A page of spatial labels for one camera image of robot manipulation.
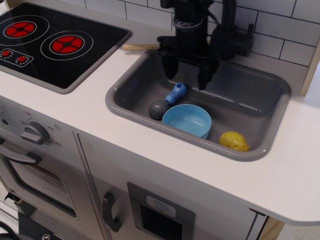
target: countertop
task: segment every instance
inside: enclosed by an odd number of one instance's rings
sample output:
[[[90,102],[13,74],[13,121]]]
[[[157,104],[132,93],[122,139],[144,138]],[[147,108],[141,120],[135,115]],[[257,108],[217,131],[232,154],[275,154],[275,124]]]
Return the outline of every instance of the countertop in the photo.
[[[174,34],[58,1],[30,2],[127,28],[133,32],[127,41],[130,44],[155,43],[157,36]],[[1,3],[0,12],[6,10]],[[307,67],[254,53],[232,60],[276,74],[291,87],[291,99],[270,152],[256,161],[239,162],[129,121],[107,109],[108,89],[143,52],[119,48],[80,86],[65,95],[0,72],[0,95],[196,179],[227,198],[287,224],[320,225],[320,83],[314,79],[307,97],[299,96]]]

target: oven door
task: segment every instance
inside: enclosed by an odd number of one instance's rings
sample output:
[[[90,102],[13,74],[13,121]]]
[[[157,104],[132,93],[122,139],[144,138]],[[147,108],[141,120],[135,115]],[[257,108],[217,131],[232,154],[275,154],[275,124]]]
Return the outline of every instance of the oven door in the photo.
[[[7,190],[87,237],[104,239],[80,156],[71,164],[33,145],[0,131],[0,178]]]

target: subway tile backsplash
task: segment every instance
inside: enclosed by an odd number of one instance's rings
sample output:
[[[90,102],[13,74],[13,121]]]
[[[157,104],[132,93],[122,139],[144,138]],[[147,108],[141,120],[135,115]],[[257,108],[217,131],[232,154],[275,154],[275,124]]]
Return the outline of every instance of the subway tile backsplash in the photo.
[[[160,0],[59,1],[175,30],[174,9],[161,8]],[[220,22],[222,0],[209,10]],[[237,0],[235,25],[246,31],[250,23],[255,24],[252,52],[308,66],[320,37],[320,0]],[[209,18],[208,26],[211,34],[217,23]]]

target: black cooktop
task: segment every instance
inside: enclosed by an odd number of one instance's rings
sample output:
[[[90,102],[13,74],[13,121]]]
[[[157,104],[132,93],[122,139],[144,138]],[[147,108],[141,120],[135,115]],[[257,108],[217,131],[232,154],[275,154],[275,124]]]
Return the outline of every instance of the black cooktop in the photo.
[[[130,36],[123,28],[22,3],[0,16],[0,70],[67,94]]]

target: sink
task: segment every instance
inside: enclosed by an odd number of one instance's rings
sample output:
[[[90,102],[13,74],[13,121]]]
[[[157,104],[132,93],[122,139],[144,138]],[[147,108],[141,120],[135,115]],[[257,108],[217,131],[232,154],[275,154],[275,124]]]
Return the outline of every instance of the sink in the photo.
[[[178,73],[169,80],[157,51],[146,51],[109,89],[106,106],[118,116],[236,161],[255,161],[265,156],[291,96],[288,84],[274,74],[222,60],[218,73],[200,91],[198,72],[199,68],[180,62]],[[211,116],[207,139],[149,117],[150,104],[164,100],[176,83],[185,84],[188,92],[173,106],[197,105]],[[220,145],[221,134],[228,131],[242,134],[250,151]]]

